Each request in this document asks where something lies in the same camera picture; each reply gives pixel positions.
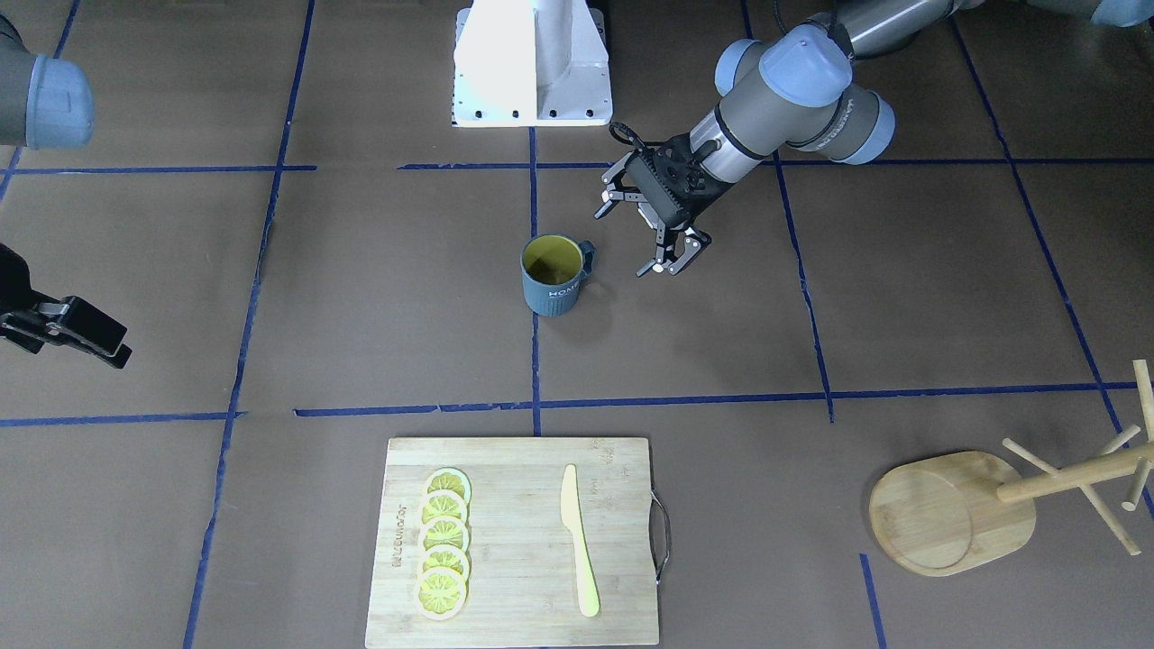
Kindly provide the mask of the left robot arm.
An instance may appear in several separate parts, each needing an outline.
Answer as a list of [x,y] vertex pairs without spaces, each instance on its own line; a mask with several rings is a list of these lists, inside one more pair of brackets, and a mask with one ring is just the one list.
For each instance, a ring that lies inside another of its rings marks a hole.
[[595,217],[637,206],[655,231],[655,254],[638,275],[680,274],[710,245],[696,219],[780,148],[847,165],[877,159],[897,119],[877,92],[855,85],[854,66],[973,8],[973,1],[837,1],[779,40],[732,42],[714,69],[719,100],[691,130],[647,142],[610,124],[630,152],[602,174]]

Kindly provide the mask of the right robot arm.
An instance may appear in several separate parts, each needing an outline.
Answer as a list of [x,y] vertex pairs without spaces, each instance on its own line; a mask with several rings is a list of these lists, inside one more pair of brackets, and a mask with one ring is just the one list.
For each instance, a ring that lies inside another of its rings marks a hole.
[[[87,74],[73,62],[28,50],[7,16],[1,16],[1,142],[37,149],[77,149],[90,141],[95,100]],[[3,316],[33,311],[54,298],[32,290],[28,263],[1,246]],[[45,342],[3,328],[3,338],[29,353]]]

